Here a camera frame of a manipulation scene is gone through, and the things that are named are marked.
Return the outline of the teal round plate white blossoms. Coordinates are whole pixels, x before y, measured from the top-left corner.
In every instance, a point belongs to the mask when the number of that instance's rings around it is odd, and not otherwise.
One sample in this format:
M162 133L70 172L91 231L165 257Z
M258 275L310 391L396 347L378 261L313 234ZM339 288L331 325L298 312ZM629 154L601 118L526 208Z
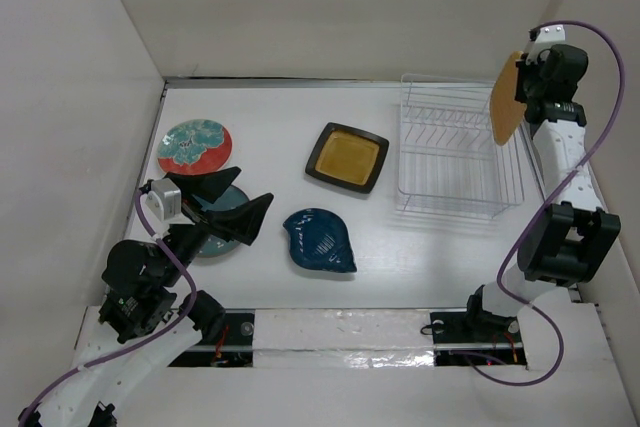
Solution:
M230 186L215 202L209 202L196 196L196 200L205 212L227 211L239 207L249 200L248 196L238 187ZM210 236L202 247L198 258L214 258L232 252L240 245L237 240L225 241L219 237Z

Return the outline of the woven bamboo square plate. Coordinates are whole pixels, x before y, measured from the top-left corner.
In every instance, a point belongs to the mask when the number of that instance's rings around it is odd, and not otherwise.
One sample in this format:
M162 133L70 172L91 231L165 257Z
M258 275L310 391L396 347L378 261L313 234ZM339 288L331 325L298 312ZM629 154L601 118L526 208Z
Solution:
M492 88L489 114L494 142L504 146L524 118L526 105L515 99L518 80L517 62L523 52L512 52Z

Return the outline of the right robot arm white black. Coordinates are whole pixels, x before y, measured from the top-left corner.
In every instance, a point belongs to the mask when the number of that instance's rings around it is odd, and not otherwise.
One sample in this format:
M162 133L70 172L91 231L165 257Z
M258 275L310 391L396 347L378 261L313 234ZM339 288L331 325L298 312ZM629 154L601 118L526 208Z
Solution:
M498 279L469 298L462 328L484 340L511 328L519 311L555 288L594 276L621 230L593 187L585 155L586 114L574 102L588 56L563 41L530 42L514 52L491 93L494 140L525 126L543 176L545 201Z

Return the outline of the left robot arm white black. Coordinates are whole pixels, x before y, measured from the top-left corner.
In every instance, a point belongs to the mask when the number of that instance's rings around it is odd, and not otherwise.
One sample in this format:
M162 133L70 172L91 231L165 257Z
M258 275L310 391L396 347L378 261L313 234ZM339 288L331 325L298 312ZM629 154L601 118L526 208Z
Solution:
M207 211L240 175L168 173L140 186L134 207L150 239L125 239L107 257L107 293L74 367L19 415L21 426L114 426L124 399L186 349L223 340L226 310L197 288L189 265L212 237L251 245L274 196Z

